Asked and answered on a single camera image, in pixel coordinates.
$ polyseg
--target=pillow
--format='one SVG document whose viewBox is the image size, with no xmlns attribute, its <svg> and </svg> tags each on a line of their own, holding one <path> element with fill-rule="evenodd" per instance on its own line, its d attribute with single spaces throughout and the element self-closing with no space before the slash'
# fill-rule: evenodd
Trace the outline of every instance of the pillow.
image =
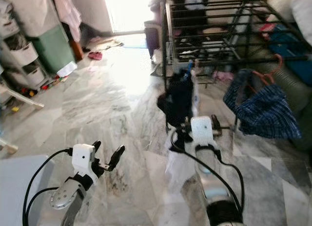
<svg viewBox="0 0 312 226">
<path fill-rule="evenodd" d="M 293 22 L 294 19 L 292 15 L 291 1 L 292 0 L 268 0 L 268 4 L 272 6 L 286 21 Z"/>
<path fill-rule="evenodd" d="M 292 0 L 292 15 L 306 39 L 312 45 L 312 0 Z"/>
</svg>

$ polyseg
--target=doorway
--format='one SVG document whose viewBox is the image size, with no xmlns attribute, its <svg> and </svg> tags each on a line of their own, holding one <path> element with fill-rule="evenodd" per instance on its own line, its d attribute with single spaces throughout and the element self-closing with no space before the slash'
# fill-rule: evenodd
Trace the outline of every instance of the doorway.
<svg viewBox="0 0 312 226">
<path fill-rule="evenodd" d="M 151 0 L 105 0 L 114 34 L 144 31 L 144 22 L 153 19 Z"/>
</svg>

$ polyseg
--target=wall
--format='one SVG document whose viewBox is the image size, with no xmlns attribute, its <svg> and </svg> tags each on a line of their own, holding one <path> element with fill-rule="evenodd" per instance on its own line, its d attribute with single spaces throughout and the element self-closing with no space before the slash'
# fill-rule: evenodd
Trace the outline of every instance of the wall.
<svg viewBox="0 0 312 226">
<path fill-rule="evenodd" d="M 100 32 L 112 32 L 105 0 L 72 0 L 82 22 Z"/>
</svg>

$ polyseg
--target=black metal rack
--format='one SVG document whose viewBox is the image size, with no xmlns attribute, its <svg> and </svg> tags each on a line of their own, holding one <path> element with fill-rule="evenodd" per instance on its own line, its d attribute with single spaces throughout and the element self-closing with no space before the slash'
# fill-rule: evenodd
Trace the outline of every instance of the black metal rack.
<svg viewBox="0 0 312 226">
<path fill-rule="evenodd" d="M 307 60 L 312 53 L 312 47 L 306 42 L 302 35 L 287 21 L 285 21 L 271 6 L 263 0 L 218 0 L 203 1 L 200 3 L 180 3 L 181 0 L 165 0 L 161 3 L 162 12 L 162 43 L 163 43 L 163 79 L 167 90 L 167 60 L 172 60 L 173 69 L 187 64 L 190 59 L 198 59 L 199 66 L 241 66 L 251 63 L 278 62 L 274 55 L 269 58 L 250 58 L 250 46 L 266 46 L 282 43 L 298 43 L 304 45 L 307 50 L 306 55 L 284 57 L 285 61 Z M 188 10 L 187 5 L 204 5 L 199 9 L 198 14 L 194 10 Z M 211 12 L 229 11 L 229 14 L 210 15 Z M 265 19 L 254 20 L 255 17 L 274 15 L 274 20 Z M 209 22 L 209 19 L 232 18 L 226 23 Z M 261 24 L 282 24 L 286 27 L 281 31 L 254 31 L 254 25 Z M 222 32 L 205 34 L 203 30 L 208 28 L 221 28 Z M 262 33 L 290 33 L 296 37 L 297 41 L 274 42 L 267 40 L 265 43 L 251 41 L 252 35 Z M 240 36 L 246 37 L 245 43 L 237 43 Z M 181 40 L 188 40 L 188 46 L 183 46 Z M 169 41 L 170 56 L 167 56 L 166 42 Z M 244 47 L 243 54 L 237 52 L 237 48 Z M 215 81 L 205 82 L 204 84 L 214 83 Z"/>
</svg>

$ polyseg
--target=pink slipper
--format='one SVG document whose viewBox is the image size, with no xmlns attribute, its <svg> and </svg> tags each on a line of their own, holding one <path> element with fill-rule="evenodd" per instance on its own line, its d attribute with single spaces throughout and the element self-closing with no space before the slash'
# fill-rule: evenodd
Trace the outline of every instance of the pink slipper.
<svg viewBox="0 0 312 226">
<path fill-rule="evenodd" d="M 90 52 L 88 54 L 88 57 L 91 59 L 101 60 L 102 59 L 102 53 L 101 52 Z"/>
</svg>

